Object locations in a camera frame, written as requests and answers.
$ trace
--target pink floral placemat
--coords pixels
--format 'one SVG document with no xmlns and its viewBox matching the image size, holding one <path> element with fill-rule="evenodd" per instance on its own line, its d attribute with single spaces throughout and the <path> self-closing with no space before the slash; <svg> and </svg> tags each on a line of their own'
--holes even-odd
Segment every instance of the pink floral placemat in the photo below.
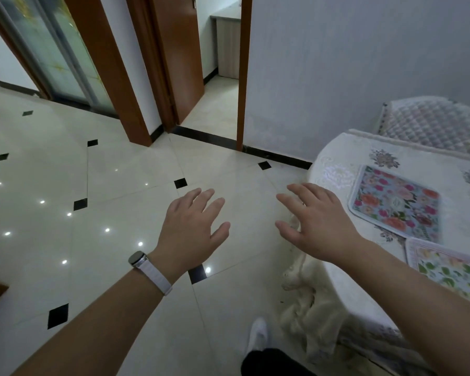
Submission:
<svg viewBox="0 0 470 376">
<path fill-rule="evenodd" d="M 406 254 L 409 266 L 470 301 L 470 256 L 414 238 Z"/>
<path fill-rule="evenodd" d="M 440 195 L 414 181 L 362 166 L 348 207 L 358 217 L 405 238 L 440 242 Z"/>
</svg>

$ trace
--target wall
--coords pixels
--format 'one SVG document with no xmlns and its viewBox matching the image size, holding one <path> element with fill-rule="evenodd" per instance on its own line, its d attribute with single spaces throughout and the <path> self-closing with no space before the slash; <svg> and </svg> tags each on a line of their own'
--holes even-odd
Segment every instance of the wall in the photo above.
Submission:
<svg viewBox="0 0 470 376">
<path fill-rule="evenodd" d="M 0 81 L 38 90 L 2 37 L 0 37 Z"/>
<path fill-rule="evenodd" d="M 218 67 L 216 22 L 210 15 L 240 0 L 197 0 L 198 35 L 201 41 L 202 74 L 205 78 Z"/>
<path fill-rule="evenodd" d="M 253 0 L 245 145 L 313 161 L 419 95 L 470 105 L 470 0 Z"/>
<path fill-rule="evenodd" d="M 143 119 L 152 133 L 162 123 L 151 90 L 136 31 L 125 0 L 101 0 L 120 55 L 138 100 Z"/>
</svg>

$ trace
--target white watch strap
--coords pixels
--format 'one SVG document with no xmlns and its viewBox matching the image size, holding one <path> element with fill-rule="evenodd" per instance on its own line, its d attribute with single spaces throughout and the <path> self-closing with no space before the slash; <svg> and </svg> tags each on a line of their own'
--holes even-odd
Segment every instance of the white watch strap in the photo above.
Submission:
<svg viewBox="0 0 470 376">
<path fill-rule="evenodd" d="M 167 278 L 165 278 L 164 275 L 153 266 L 150 260 L 144 261 L 140 266 L 138 266 L 138 269 L 146 274 L 146 276 L 148 276 L 148 278 L 150 278 L 151 281 L 156 284 L 157 288 L 159 288 L 161 292 L 164 293 L 164 296 L 170 293 L 172 290 L 172 285 L 167 280 Z"/>
</svg>

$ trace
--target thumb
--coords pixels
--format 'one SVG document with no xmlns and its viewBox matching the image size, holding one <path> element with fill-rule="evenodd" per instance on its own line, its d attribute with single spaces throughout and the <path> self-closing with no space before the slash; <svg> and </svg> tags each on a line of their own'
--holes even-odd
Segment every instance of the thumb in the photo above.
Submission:
<svg viewBox="0 0 470 376">
<path fill-rule="evenodd" d="M 294 246 L 298 246 L 300 240 L 300 233 L 296 231 L 294 228 L 291 228 L 289 224 L 285 221 L 277 220 L 275 222 L 275 227 L 279 229 L 280 236 L 286 239 L 289 243 Z"/>
<path fill-rule="evenodd" d="M 211 245 L 212 251 L 214 252 L 221 244 L 223 244 L 225 240 L 228 239 L 229 235 L 230 235 L 230 222 L 225 221 L 210 236 L 210 245 Z"/>
</svg>

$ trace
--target door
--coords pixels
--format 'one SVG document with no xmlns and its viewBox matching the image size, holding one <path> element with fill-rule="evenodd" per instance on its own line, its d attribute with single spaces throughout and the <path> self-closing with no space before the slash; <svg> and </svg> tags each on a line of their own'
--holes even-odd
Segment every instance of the door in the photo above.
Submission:
<svg viewBox="0 0 470 376">
<path fill-rule="evenodd" d="M 181 124 L 204 94 L 194 0 L 151 0 L 173 108 Z"/>
<path fill-rule="evenodd" d="M 115 113 L 64 0 L 0 0 L 0 21 L 54 100 Z"/>
</svg>

